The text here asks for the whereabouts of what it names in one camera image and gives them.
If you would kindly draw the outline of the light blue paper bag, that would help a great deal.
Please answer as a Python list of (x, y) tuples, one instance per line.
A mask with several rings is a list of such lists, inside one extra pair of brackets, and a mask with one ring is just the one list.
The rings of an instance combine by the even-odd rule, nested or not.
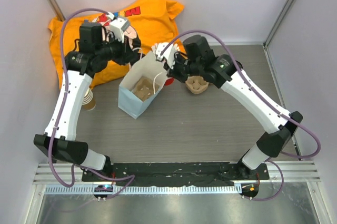
[[(158, 84), (158, 91), (149, 99), (141, 101), (132, 90), (138, 80), (142, 77), (153, 80), (153, 85)], [(142, 59), (131, 66), (129, 72), (124, 76), (118, 87), (118, 107), (133, 118), (138, 118), (157, 97), (164, 87), (167, 79), (163, 64), (156, 60), (155, 54), (150, 51)]]

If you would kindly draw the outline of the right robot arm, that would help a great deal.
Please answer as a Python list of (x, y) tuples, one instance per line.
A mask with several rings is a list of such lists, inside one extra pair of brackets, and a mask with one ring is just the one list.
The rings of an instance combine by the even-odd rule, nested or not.
[(156, 49), (156, 59), (164, 63), (167, 76), (180, 82), (190, 76), (201, 76), (241, 103), (265, 130), (237, 163), (239, 178), (252, 178), (261, 163), (281, 153), (302, 121), (302, 114), (280, 107), (252, 82), (240, 62), (228, 54), (215, 55), (205, 37), (193, 35), (183, 46), (184, 52), (173, 44), (159, 45)]

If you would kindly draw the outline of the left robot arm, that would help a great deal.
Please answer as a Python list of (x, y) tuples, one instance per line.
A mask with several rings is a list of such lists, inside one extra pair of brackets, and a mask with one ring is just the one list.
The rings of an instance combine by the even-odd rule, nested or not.
[(104, 30), (100, 23), (85, 22), (80, 26), (78, 49), (65, 57), (67, 72), (52, 118), (45, 132), (34, 137), (34, 145), (47, 157), (94, 169), (100, 181), (112, 175), (110, 159), (91, 150), (86, 142), (75, 140), (78, 117), (94, 75), (103, 71), (109, 61), (119, 65), (134, 62), (137, 52), (132, 49), (139, 44), (128, 20), (111, 21), (106, 37)]

